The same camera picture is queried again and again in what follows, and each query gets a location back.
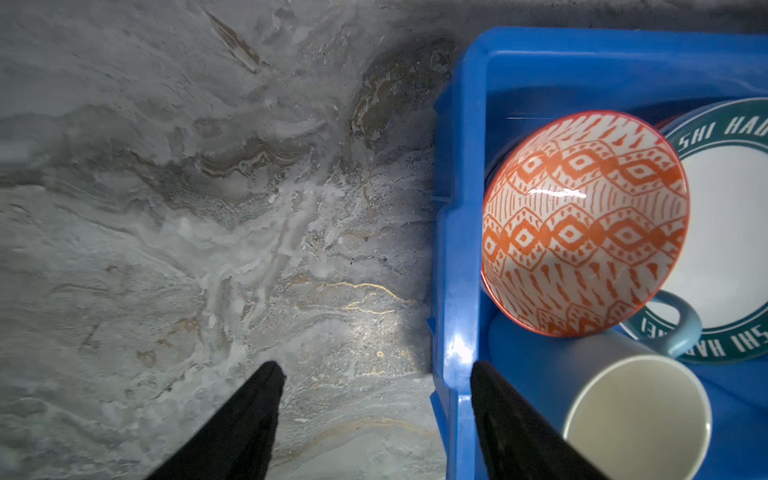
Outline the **green rim lettered plate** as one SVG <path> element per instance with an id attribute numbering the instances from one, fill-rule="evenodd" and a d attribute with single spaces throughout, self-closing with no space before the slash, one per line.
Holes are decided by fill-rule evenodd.
<path id="1" fill-rule="evenodd" d="M 703 324 L 682 359 L 715 365 L 760 357 L 767 352 L 767 100 L 700 107 L 661 132 L 684 167 L 691 210 L 663 288 Z"/>

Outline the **light blue ceramic mug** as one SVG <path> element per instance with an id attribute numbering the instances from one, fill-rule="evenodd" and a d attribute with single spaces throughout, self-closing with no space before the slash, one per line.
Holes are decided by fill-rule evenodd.
<path id="1" fill-rule="evenodd" d="M 614 330 L 548 337 L 503 313 L 488 329 L 493 366 L 610 479 L 691 479 L 711 440 L 709 397 L 678 360 L 701 337 L 700 317 L 667 291 L 653 300 L 680 319 L 670 333 L 651 339 Z"/>

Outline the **orange patterned ceramic bowl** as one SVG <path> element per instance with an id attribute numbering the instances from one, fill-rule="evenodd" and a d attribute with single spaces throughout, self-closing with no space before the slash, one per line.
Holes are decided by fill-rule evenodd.
<path id="1" fill-rule="evenodd" d="M 483 200 L 483 288 L 523 328 L 581 337 L 637 313 L 685 242 L 682 163 L 647 122 L 616 111 L 559 118 L 502 161 Z"/>

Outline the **blue plastic bin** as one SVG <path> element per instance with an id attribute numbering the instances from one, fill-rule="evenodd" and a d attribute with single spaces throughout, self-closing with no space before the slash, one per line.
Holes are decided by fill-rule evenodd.
<path id="1" fill-rule="evenodd" d="M 487 164 L 574 112 L 619 110 L 657 124 L 766 92 L 763 35 L 496 27 L 470 45 L 434 105 L 431 402 L 448 478 L 487 475 L 470 392 L 472 365 L 488 355 L 496 312 L 480 279 Z"/>

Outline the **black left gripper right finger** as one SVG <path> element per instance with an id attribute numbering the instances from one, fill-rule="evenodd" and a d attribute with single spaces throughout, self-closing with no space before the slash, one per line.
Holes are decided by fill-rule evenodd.
<path id="1" fill-rule="evenodd" d="M 484 360 L 470 386 L 479 444 L 491 479 L 603 479 L 600 472 Z"/>

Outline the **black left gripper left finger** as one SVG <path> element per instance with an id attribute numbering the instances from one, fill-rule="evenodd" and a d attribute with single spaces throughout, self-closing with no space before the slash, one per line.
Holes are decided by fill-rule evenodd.
<path id="1" fill-rule="evenodd" d="M 263 479 L 269 467 L 286 376 L 268 361 L 151 479 Z"/>

